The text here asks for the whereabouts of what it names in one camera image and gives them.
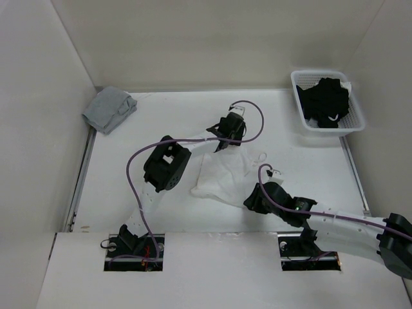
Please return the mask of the white tank top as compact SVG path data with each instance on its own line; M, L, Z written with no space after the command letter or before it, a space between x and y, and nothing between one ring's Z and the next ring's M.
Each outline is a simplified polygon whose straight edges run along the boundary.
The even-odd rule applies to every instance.
M244 146L230 146L217 153L205 154L191 194L242 208L258 181L258 167L266 159L265 152L249 151Z

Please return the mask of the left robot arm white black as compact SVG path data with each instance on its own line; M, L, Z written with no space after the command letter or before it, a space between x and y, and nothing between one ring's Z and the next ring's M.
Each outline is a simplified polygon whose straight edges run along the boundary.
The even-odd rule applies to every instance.
M144 185L137 209L119 229L122 248L129 256L139 256L144 251L144 223L156 212L164 194L177 186L189 159L216 153L229 145L241 145L245 128L243 113L231 111L188 142L175 141L169 135L161 139L144 164Z

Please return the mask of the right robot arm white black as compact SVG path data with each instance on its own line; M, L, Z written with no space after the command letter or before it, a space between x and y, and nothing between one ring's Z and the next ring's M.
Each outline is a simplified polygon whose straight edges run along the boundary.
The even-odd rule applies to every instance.
M411 279L411 223L402 215L356 216L309 198L292 197L275 182L257 183L243 204L250 211L274 214L302 228L298 245L305 254L320 250L359 256Z

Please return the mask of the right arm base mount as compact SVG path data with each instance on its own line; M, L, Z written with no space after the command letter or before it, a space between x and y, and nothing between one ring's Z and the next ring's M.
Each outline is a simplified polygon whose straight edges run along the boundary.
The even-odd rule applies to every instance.
M310 229L277 235L282 271L341 271L338 254L319 249L315 235Z

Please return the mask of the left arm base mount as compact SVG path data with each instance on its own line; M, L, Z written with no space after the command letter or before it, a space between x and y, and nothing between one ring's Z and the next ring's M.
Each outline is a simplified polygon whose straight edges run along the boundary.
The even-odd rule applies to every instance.
M105 272L161 272L163 270L165 235L146 232L142 237L122 225L118 234L110 234L100 242L105 251Z

